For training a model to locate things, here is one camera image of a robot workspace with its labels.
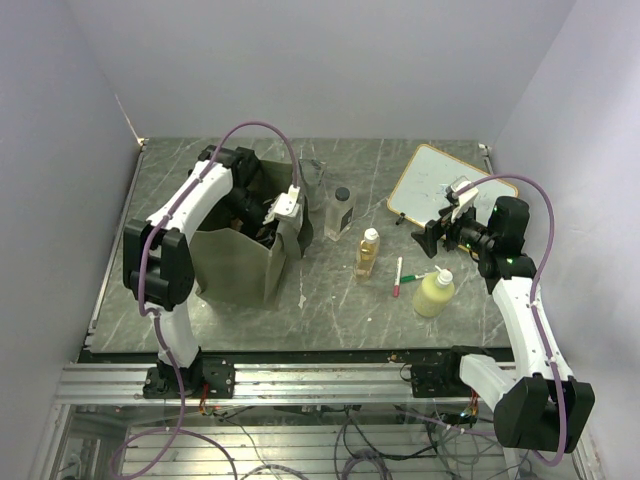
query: white cap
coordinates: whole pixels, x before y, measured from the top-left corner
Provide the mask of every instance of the white cap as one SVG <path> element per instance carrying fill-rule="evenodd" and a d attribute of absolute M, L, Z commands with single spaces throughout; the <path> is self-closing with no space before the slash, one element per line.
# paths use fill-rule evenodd
<path fill-rule="evenodd" d="M 436 278 L 436 285 L 438 285 L 440 288 L 444 288 L 447 285 L 449 285 L 451 282 L 453 282 L 453 273 L 451 273 L 449 270 L 443 270 L 440 267 L 436 267 L 438 269 L 438 276 Z"/>
<path fill-rule="evenodd" d="M 364 231 L 364 241 L 367 243 L 374 243 L 380 238 L 378 231 L 375 228 L 367 228 Z"/>

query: yellow bottle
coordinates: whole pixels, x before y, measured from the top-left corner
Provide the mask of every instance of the yellow bottle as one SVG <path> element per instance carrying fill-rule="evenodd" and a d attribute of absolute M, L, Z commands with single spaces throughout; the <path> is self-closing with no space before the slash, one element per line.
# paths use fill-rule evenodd
<path fill-rule="evenodd" d="M 380 247 L 380 235 L 375 228 L 367 228 L 356 251 L 356 266 L 354 274 L 357 282 L 369 280 L 373 264 L 376 263 Z"/>
<path fill-rule="evenodd" d="M 424 277 L 413 296 L 413 308 L 423 317 L 439 315 L 456 291 L 453 285 L 453 274 L 449 270 L 436 268 L 437 272 Z"/>

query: bottle cap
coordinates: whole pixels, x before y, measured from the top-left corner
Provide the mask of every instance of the bottle cap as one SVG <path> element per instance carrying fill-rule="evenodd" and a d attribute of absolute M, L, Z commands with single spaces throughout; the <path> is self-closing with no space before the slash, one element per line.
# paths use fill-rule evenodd
<path fill-rule="evenodd" d="M 443 270 L 442 268 L 436 266 L 436 268 L 438 269 L 438 276 L 436 278 L 436 284 L 440 287 L 440 288 L 444 288 L 447 285 L 449 285 L 451 282 L 453 282 L 453 273 L 451 273 L 449 270 Z"/>
<path fill-rule="evenodd" d="M 336 200 L 339 202 L 346 202 L 349 200 L 351 196 L 351 192 L 347 187 L 338 187 L 336 188 Z"/>
<path fill-rule="evenodd" d="M 375 228 L 367 228 L 364 231 L 364 241 L 367 243 L 375 243 L 380 238 L 378 231 Z"/>

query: green marker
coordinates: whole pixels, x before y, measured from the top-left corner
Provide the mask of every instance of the green marker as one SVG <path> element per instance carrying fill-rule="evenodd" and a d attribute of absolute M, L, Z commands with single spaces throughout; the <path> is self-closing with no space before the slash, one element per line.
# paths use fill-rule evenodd
<path fill-rule="evenodd" d="M 405 275 L 404 277 L 400 277 L 400 283 L 409 283 L 413 282 L 414 280 L 420 280 L 427 275 L 429 275 L 429 273 L 422 273 L 420 275 Z"/>

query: bottle with black cap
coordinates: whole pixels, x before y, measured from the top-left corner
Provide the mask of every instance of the bottle with black cap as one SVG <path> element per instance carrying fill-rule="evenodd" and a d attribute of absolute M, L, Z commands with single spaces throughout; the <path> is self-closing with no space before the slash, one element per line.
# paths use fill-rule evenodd
<path fill-rule="evenodd" d="M 334 198 L 327 205 L 324 219 L 324 234 L 334 242 L 351 228 L 356 196 L 346 187 L 336 188 Z"/>

